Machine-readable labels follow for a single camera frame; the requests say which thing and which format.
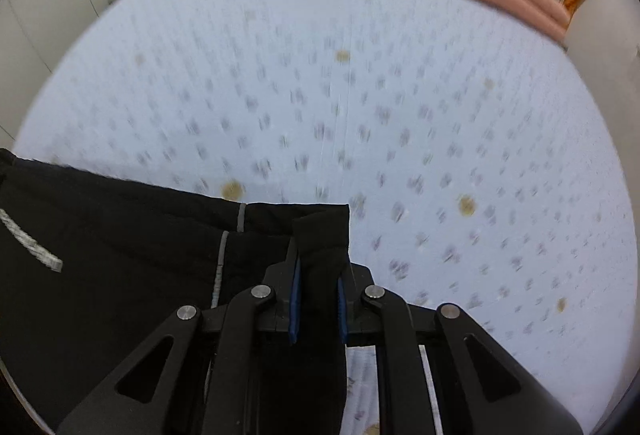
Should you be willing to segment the floral quilted bed sheet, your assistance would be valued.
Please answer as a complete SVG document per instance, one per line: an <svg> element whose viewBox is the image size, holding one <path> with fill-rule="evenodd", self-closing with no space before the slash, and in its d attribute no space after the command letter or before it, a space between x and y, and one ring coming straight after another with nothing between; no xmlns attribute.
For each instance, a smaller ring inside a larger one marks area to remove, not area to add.
<svg viewBox="0 0 640 435"><path fill-rule="evenodd" d="M634 331L620 158L559 45L472 0L119 0L18 131L35 158L346 203L352 259L456 302L585 431Z"/></svg>

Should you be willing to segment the black hooded jacket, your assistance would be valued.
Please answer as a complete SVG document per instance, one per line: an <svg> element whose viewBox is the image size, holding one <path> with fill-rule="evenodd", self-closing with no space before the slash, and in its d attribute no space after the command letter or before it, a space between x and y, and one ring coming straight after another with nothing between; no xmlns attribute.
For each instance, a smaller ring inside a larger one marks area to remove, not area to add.
<svg viewBox="0 0 640 435"><path fill-rule="evenodd" d="M271 434L335 434L346 400L344 204L240 204L1 155L1 358L58 427L183 305L228 304L299 260L295 342L269 356Z"/></svg>

